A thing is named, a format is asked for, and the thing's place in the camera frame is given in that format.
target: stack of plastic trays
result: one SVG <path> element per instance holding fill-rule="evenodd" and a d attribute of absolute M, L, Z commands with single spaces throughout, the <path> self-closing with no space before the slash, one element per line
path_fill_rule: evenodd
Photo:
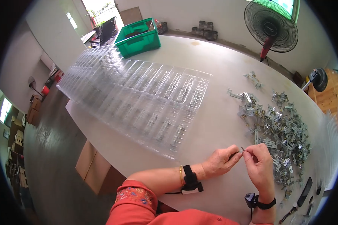
<path fill-rule="evenodd" d="M 125 60 L 113 46 L 81 54 L 57 87 L 113 129 L 175 159 L 211 74 Z"/>

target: black phone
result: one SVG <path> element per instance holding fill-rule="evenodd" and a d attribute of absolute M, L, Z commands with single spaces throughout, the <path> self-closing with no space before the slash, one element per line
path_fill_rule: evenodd
<path fill-rule="evenodd" d="M 303 203 L 304 203 L 305 199 L 307 198 L 307 195 L 310 191 L 310 188 L 312 187 L 312 184 L 313 184 L 312 178 L 309 177 L 307 184 L 305 185 L 304 190 L 303 190 L 301 196 L 299 197 L 299 199 L 297 201 L 298 207 L 301 207 L 303 205 Z"/>

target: green plastic crate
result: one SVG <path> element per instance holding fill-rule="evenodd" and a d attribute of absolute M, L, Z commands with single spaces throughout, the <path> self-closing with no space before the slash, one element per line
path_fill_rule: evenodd
<path fill-rule="evenodd" d="M 146 25 L 146 22 L 148 21 L 152 21 L 154 30 L 142 33 L 148 30 L 148 26 Z M 138 34 L 130 38 L 125 38 L 126 35 L 133 32 L 139 32 L 142 34 Z M 124 26 L 118 34 L 115 40 L 115 44 L 119 48 L 122 56 L 124 56 L 124 58 L 126 59 L 142 52 L 160 48 L 161 44 L 154 19 L 148 18 Z"/>

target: red sleeve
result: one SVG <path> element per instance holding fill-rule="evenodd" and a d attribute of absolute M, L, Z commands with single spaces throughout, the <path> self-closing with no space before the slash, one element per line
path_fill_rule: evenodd
<path fill-rule="evenodd" d="M 158 200 L 142 182 L 126 180 L 118 187 L 107 225 L 148 224 L 155 218 Z"/>

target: chair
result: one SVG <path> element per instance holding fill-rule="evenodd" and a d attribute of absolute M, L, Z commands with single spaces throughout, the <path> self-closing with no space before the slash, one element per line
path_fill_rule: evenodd
<path fill-rule="evenodd" d="M 116 17 L 111 18 L 110 20 L 103 23 L 100 27 L 94 29 L 98 34 L 97 38 L 94 41 L 89 41 L 90 44 L 99 44 L 103 46 L 105 43 L 110 40 L 110 38 L 114 37 L 117 34 L 116 29 Z"/>

